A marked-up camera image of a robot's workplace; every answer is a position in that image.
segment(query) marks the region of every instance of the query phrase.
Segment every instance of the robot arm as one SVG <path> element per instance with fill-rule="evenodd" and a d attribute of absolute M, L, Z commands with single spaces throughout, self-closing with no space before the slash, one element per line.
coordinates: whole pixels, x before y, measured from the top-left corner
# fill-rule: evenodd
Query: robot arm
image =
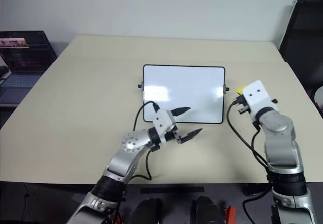
<path fill-rule="evenodd" d="M 202 130 L 197 129 L 182 138 L 177 134 L 174 116 L 181 115 L 190 108 L 184 107 L 168 111 L 161 110 L 155 103 L 154 108 L 156 111 L 152 121 L 154 127 L 126 134 L 122 140 L 121 148 L 105 168 L 93 190 L 87 193 L 70 217 L 68 224 L 105 223 L 106 217 L 113 214 L 118 208 L 126 186 L 145 152 L 148 150 L 157 151 L 161 144 L 173 139 L 182 144 L 194 138 Z"/>
<path fill-rule="evenodd" d="M 275 202 L 273 223 L 317 223 L 292 120 L 278 112 L 261 81 L 248 85 L 242 93 L 245 107 L 239 112 L 249 111 L 266 137 L 268 179 Z"/>

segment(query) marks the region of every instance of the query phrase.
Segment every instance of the table surface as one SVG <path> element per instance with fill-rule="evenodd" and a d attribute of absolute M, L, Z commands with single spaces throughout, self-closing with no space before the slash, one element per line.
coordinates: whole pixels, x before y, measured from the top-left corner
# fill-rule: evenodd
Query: table surface
<path fill-rule="evenodd" d="M 292 118 L 308 181 L 317 170 L 323 119 L 289 65 L 270 42 L 77 36 L 45 72 L 0 130 L 0 180 L 94 184 L 132 130 L 142 104 L 144 64 L 223 66 L 225 111 L 235 89 L 257 79 Z M 248 114 L 230 113 L 237 130 L 251 140 Z M 151 123 L 138 120 L 137 129 Z M 266 173 L 252 153 L 222 124 L 178 124 L 179 133 L 203 127 L 193 140 L 173 142 L 150 155 L 150 183 L 255 183 Z M 263 153 L 264 135 L 256 140 Z M 144 157 L 138 173 L 146 174 Z M 132 183 L 144 183 L 134 179 Z"/>

